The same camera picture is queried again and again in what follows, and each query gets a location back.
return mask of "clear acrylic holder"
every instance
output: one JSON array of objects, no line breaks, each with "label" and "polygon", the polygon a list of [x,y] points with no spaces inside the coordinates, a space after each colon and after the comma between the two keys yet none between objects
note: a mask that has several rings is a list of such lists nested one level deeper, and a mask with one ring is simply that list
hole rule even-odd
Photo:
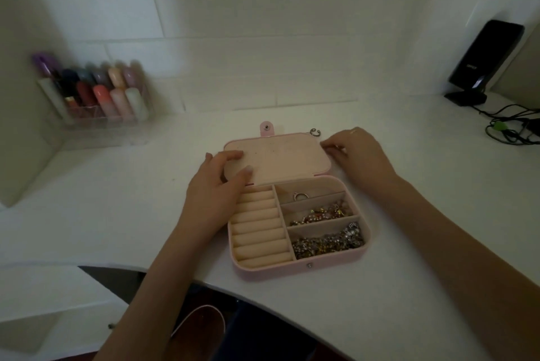
[{"label": "clear acrylic holder", "polygon": [[74,124],[61,121],[60,132],[63,150],[107,148],[110,146],[144,145],[150,139],[150,126],[154,108],[146,85],[141,96],[148,108],[149,118],[144,122],[136,119],[125,121],[121,117],[108,118],[100,106],[69,108]]}]

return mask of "white brick wall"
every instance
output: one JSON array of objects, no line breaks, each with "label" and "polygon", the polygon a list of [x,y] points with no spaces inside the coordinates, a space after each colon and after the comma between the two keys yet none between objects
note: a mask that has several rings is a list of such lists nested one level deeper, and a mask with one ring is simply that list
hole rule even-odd
[{"label": "white brick wall", "polygon": [[[52,21],[40,30],[65,64],[139,61],[162,112],[272,107],[438,92],[477,32],[465,15],[510,7],[530,21],[537,7],[445,1],[44,0]],[[417,64],[437,71],[424,78]]]}]

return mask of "jewelry box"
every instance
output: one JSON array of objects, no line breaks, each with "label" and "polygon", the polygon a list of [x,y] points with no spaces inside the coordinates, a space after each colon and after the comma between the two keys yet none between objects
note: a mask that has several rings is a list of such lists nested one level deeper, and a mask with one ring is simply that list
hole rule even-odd
[{"label": "jewelry box", "polygon": [[227,225],[240,276],[293,274],[360,258],[371,229],[345,184],[326,174],[331,162],[319,141],[304,132],[274,135],[268,121],[260,132],[224,147],[244,151],[241,160],[225,165],[227,179],[253,167],[252,183]]}]

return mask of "white desk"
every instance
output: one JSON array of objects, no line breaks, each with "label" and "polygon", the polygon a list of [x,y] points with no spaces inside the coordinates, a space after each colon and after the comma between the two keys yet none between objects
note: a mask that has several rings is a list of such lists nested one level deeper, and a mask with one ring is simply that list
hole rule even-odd
[{"label": "white desk", "polygon": [[[486,109],[498,109],[501,98]],[[540,146],[507,146],[487,119],[441,96],[364,98],[331,105],[162,118],[145,146],[60,152],[22,201],[0,213],[0,265],[69,263],[147,269],[174,227],[206,151],[230,139],[361,126],[397,172],[443,213],[540,284]],[[233,271],[226,234],[196,278],[309,331],[354,359],[480,360],[487,356],[388,218],[356,198],[374,229],[357,262],[264,282]]]}]

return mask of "hand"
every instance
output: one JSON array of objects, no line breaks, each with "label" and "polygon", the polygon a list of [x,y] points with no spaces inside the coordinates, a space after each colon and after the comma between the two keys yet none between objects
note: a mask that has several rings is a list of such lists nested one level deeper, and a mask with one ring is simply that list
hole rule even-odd
[{"label": "hand", "polygon": [[227,223],[251,179],[253,167],[243,168],[227,183],[221,181],[221,174],[227,161],[240,159],[243,155],[240,150],[223,151],[214,157],[206,153],[205,161],[187,187],[179,226],[194,237],[207,241]]},{"label": "hand", "polygon": [[338,132],[321,146],[367,194],[384,191],[399,179],[377,140],[362,128]]}]

